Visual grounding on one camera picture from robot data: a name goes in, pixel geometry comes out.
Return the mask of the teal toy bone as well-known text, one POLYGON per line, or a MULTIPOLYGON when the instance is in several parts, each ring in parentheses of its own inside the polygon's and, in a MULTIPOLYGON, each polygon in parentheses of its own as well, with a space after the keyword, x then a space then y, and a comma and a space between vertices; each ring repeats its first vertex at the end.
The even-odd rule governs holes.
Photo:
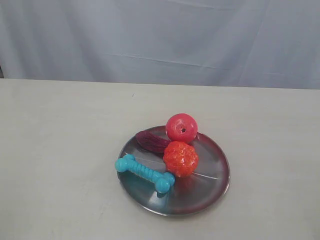
POLYGON ((115 169, 119 173, 131 172, 154 184, 155 190, 166 194, 175 184, 175 176, 170 172, 161 173, 139 162, 132 154, 126 154, 115 162, 115 169))

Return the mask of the red toy apple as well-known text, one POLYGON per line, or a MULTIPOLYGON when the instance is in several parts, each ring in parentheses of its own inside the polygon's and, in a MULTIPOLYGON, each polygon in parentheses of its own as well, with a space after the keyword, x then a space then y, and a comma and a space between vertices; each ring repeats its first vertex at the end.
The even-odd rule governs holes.
POLYGON ((186 113, 178 113, 167 121, 165 132, 171 141, 189 144, 198 134, 198 124, 192 116, 186 113))

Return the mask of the dark purple toy vegetable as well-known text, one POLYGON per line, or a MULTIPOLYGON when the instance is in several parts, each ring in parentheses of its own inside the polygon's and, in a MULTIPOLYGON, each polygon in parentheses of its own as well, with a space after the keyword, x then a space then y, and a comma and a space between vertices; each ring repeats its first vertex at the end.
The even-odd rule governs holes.
POLYGON ((153 153, 164 153, 171 142, 146 130, 138 132, 135 139, 143 149, 153 153))

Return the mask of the orange bumpy toy fruit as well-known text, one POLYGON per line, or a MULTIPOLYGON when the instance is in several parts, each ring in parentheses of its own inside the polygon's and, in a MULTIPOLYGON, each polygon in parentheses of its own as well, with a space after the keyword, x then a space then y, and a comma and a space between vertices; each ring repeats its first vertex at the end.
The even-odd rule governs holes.
POLYGON ((199 156, 193 146, 182 141, 172 141, 164 150, 163 161, 168 172, 175 177, 185 178, 197 168, 199 156))

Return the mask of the round stainless steel plate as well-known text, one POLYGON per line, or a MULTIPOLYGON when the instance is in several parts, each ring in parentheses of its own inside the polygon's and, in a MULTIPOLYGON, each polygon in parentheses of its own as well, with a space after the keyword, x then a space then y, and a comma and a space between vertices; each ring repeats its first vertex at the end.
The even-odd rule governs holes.
POLYGON ((199 156, 195 171, 176 178, 166 194, 155 185, 129 171, 117 174, 127 195, 144 209, 162 216, 187 216, 218 203, 230 185, 230 167, 222 149, 210 137, 198 133, 191 142, 199 156))

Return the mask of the white backdrop cloth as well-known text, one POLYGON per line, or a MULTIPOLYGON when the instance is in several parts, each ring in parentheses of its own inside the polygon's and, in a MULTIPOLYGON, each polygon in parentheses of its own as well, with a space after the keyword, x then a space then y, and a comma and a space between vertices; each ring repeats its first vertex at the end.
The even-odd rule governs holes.
POLYGON ((317 0, 3 0, 5 78, 318 89, 317 0))

